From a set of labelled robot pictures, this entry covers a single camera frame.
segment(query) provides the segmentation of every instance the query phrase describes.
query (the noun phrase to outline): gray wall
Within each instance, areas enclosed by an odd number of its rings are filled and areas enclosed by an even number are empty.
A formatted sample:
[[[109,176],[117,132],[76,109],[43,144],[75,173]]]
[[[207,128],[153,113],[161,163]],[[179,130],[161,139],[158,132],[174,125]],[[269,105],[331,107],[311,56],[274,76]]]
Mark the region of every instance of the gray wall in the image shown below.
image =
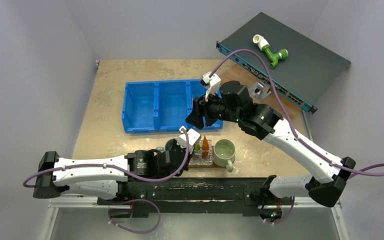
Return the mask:
[[[310,38],[352,61],[309,118],[314,141],[359,169],[384,163],[384,1],[330,0]],[[356,176],[341,200],[351,239],[384,239],[384,177]]]
[[[70,0],[96,59],[220,59],[222,41],[259,12],[308,36],[328,0]]]
[[[36,240],[47,200],[23,180],[45,151],[71,156],[94,59],[63,0],[0,0],[0,240]]]

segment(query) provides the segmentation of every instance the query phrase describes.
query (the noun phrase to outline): blue plastic tray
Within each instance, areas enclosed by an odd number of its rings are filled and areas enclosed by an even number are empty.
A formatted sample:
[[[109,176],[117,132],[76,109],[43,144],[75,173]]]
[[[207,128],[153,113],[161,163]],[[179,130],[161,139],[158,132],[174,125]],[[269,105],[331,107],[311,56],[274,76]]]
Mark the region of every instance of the blue plastic tray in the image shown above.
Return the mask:
[[[127,82],[121,119],[130,134],[177,132],[192,111],[192,99],[204,95],[206,88],[198,79]],[[202,130],[218,130],[218,120]]]

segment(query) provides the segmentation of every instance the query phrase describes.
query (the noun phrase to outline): wooden table surface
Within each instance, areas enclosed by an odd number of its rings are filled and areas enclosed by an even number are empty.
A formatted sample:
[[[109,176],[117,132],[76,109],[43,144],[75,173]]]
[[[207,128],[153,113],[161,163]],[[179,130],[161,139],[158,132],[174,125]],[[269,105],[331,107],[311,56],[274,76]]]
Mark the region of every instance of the wooden table surface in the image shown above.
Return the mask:
[[[75,159],[110,158],[136,150],[164,146],[179,133],[127,134],[121,119],[127,82],[198,79],[213,70],[220,60],[209,59],[114,59],[101,60],[78,135]],[[257,81],[252,74],[228,60],[217,71],[221,81],[237,80],[247,87]],[[301,109],[281,96],[298,131],[305,134]],[[282,113],[275,96],[266,103]],[[236,147],[233,172],[225,168],[191,168],[182,177],[267,177],[296,176],[308,171],[276,147],[245,134],[236,123],[224,122],[223,129],[201,133],[215,144],[231,140]]]

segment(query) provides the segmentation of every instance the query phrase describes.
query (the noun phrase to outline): green pipe fitting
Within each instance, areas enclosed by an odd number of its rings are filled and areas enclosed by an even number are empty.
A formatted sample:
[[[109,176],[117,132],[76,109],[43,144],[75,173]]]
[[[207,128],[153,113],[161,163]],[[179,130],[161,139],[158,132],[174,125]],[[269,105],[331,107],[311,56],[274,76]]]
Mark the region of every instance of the green pipe fitting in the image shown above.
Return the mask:
[[[272,69],[274,69],[276,67],[276,65],[278,65],[278,61],[279,60],[284,60],[288,57],[288,50],[286,49],[281,49],[279,50],[279,52],[277,53],[273,53],[271,50],[270,50],[270,44],[267,42],[266,39],[264,39],[263,36],[261,35],[255,35],[253,38],[252,38],[252,41],[258,45],[258,48],[265,52],[265,54],[267,55],[268,59],[271,61],[270,63],[270,67]]]

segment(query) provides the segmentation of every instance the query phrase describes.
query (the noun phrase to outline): green mug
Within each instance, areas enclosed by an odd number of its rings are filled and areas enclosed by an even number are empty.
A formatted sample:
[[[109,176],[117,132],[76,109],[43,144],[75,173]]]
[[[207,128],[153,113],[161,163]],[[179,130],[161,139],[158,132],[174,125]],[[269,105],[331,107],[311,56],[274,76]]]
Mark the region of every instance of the green mug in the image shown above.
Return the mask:
[[[235,161],[235,145],[227,139],[221,139],[214,145],[213,163],[220,167],[226,167],[227,171],[233,171],[233,162]]]

